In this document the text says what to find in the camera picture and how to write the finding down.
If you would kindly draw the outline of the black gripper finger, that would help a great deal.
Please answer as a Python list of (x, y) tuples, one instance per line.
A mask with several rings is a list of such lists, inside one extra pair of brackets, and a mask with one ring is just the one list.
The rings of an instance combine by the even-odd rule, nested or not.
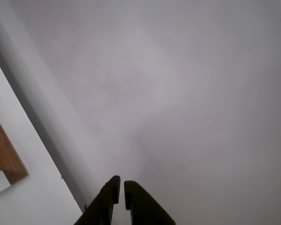
[(124, 182), (125, 207), (133, 225), (174, 225), (175, 221), (137, 182)]
[(110, 225), (113, 206), (119, 203), (119, 193), (120, 176), (115, 175), (105, 183), (75, 225)]

